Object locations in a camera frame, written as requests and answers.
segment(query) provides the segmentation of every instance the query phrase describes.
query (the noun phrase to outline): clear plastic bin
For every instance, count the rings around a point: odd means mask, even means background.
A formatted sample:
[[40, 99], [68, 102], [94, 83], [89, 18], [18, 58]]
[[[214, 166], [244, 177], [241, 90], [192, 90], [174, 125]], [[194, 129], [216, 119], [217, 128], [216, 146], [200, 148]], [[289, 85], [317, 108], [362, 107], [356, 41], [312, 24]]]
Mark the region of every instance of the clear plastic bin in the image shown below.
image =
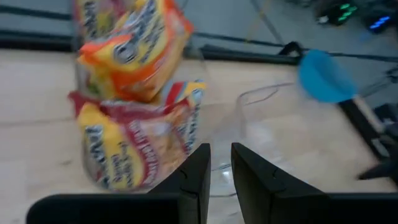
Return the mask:
[[243, 93], [209, 141], [213, 195], [234, 193], [232, 142], [325, 192], [394, 191], [388, 179], [357, 180], [377, 161], [337, 105], [319, 103], [297, 83]]

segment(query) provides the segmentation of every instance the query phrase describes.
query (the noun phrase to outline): ramen noodle packet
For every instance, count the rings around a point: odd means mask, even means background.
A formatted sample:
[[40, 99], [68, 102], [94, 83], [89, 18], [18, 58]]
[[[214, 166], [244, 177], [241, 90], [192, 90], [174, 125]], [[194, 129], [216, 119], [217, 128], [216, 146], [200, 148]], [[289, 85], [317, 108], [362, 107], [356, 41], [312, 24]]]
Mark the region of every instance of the ramen noodle packet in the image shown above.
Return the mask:
[[172, 77], [193, 27], [172, 0], [140, 2], [80, 53], [92, 67], [107, 69], [113, 99], [148, 103]]
[[187, 100], [170, 106], [89, 100], [74, 92], [89, 175], [117, 191], [153, 187], [188, 156], [177, 127], [190, 115]]

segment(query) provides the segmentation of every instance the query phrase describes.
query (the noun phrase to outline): gray floor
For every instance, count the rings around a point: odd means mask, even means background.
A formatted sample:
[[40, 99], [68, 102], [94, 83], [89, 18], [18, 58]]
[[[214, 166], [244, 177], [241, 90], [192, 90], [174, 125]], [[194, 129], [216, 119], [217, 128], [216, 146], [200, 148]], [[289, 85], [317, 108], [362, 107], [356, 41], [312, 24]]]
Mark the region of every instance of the gray floor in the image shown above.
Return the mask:
[[[250, 0], [176, 0], [180, 5], [188, 1], [184, 9], [185, 15], [194, 23], [197, 31], [212, 34], [223, 34], [246, 38], [254, 23], [258, 23], [253, 39], [277, 42], [268, 28], [259, 22], [259, 16]], [[358, 17], [351, 18], [341, 27], [320, 26], [314, 20], [311, 8], [302, 8], [285, 0], [255, 0], [266, 10], [269, 20], [273, 23], [285, 43], [298, 41], [303, 46], [329, 52], [347, 54], [371, 54], [398, 56], [398, 37], [394, 29], [380, 35], [370, 34]], [[29, 0], [0, 0], [0, 6], [16, 6], [40, 9], [50, 12], [66, 13], [70, 11], [69, 0], [40, 0], [42, 4], [34, 4]], [[29, 16], [15, 16], [0, 13], [0, 29], [25, 30], [58, 35], [71, 35], [72, 26], [67, 21], [55, 21]], [[248, 44], [236, 44], [221, 40], [194, 38], [197, 45], [215, 44], [230, 49], [275, 54], [280, 49], [275, 47], [259, 47]], [[361, 92], [367, 86], [380, 82], [384, 72], [395, 66], [394, 63], [359, 60], [356, 58], [336, 58], [343, 67], [352, 74]], [[397, 85], [389, 85], [381, 91], [366, 97], [371, 106], [386, 102], [398, 103]]]

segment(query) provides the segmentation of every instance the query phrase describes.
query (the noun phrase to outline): blue bowl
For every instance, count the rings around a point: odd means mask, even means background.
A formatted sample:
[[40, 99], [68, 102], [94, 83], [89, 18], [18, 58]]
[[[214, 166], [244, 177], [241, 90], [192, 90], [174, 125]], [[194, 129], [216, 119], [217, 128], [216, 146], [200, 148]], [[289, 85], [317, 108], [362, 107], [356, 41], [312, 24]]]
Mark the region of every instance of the blue bowl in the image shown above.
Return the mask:
[[315, 99], [338, 103], [354, 97], [357, 89], [349, 74], [328, 54], [310, 50], [300, 63], [299, 82]]

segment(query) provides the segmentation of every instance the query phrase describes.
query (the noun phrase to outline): stacked noodle packages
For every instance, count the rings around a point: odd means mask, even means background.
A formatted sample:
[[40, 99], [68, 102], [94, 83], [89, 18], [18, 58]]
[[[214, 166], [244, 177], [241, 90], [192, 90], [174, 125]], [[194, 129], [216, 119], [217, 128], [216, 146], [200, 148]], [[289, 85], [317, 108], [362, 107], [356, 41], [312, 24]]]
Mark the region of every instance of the stacked noodle packages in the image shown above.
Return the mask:
[[78, 61], [97, 96], [69, 95], [88, 173], [111, 190], [152, 187], [195, 142], [206, 85], [171, 80], [193, 27], [172, 0], [80, 0], [76, 15], [85, 39]]

